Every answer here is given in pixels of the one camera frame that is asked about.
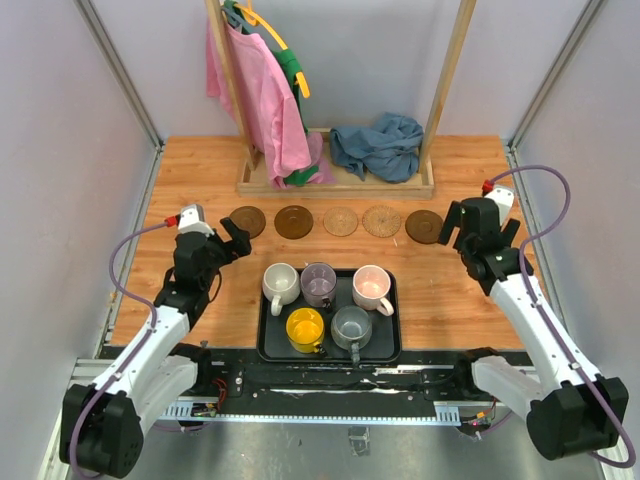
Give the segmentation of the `dark wooden coaster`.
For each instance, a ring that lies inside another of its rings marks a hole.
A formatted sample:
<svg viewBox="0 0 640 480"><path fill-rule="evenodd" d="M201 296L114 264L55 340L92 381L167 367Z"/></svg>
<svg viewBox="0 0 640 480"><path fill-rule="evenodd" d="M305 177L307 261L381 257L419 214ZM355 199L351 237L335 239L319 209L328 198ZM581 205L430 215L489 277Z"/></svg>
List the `dark wooden coaster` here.
<svg viewBox="0 0 640 480"><path fill-rule="evenodd" d="M431 210L416 210L405 221L407 235L420 244L434 244L438 241L444 220Z"/></svg>
<svg viewBox="0 0 640 480"><path fill-rule="evenodd" d="M249 237L258 237L266 227L266 217L262 210L255 206L241 206L229 214L229 218L241 230L247 231Z"/></svg>

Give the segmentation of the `brown glass coaster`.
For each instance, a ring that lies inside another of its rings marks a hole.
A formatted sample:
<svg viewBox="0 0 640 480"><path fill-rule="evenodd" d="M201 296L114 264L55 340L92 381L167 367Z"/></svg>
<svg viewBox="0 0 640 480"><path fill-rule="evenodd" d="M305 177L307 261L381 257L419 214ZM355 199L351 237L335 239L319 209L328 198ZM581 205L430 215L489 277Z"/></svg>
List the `brown glass coaster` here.
<svg viewBox="0 0 640 480"><path fill-rule="evenodd" d="M285 239L297 240L308 235L314 225L311 212L300 205L282 208L275 216L276 232Z"/></svg>

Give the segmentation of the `woven rattan coaster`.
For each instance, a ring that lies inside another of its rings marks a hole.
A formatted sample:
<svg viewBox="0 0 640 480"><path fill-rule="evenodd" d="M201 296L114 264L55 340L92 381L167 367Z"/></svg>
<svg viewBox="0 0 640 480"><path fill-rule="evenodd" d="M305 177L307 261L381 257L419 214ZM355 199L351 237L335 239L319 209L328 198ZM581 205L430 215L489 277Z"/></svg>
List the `woven rattan coaster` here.
<svg viewBox="0 0 640 480"><path fill-rule="evenodd" d="M386 205L376 205L367 209L362 216L364 229L378 238L394 236L402 225L401 215Z"/></svg>

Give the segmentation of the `light woven coaster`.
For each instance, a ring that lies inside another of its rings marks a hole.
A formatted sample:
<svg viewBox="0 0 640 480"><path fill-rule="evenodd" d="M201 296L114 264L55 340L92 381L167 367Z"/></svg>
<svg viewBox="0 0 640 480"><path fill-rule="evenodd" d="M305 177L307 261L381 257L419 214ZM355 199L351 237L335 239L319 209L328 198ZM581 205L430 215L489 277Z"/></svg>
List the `light woven coaster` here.
<svg viewBox="0 0 640 480"><path fill-rule="evenodd" d="M336 237L353 234L359 224L357 214L347 207L334 207L326 211L323 217L325 230Z"/></svg>

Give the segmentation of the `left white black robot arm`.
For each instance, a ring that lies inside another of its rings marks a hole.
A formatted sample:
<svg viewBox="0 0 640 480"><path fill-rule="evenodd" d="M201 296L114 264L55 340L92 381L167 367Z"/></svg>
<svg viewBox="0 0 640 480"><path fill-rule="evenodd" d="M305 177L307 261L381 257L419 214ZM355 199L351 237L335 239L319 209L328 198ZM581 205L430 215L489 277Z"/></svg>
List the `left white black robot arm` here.
<svg viewBox="0 0 640 480"><path fill-rule="evenodd" d="M146 434L183 392L200 396L214 383L211 354L183 343L216 298L222 267L252 251L250 235L230 218L224 241L190 205L165 219L178 234L173 265L146 305L147 320L119 356L89 384L64 395L59 457L81 479L122 479L140 457Z"/></svg>

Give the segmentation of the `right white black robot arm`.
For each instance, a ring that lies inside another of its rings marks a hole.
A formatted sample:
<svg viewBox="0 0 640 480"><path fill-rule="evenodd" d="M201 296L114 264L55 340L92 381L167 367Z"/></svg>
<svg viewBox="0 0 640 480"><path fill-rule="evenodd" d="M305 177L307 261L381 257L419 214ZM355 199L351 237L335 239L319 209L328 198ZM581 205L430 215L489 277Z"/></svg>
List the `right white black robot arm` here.
<svg viewBox="0 0 640 480"><path fill-rule="evenodd" d="M537 376L531 378L490 347L460 355L453 387L466 400L486 393L526 424L548 460L600 451L627 441L622 421L629 393L606 378L580 351L546 300L523 250L512 242L520 223L507 203L491 196L451 203L439 234L459 253L468 275L505 314L523 342Z"/></svg>

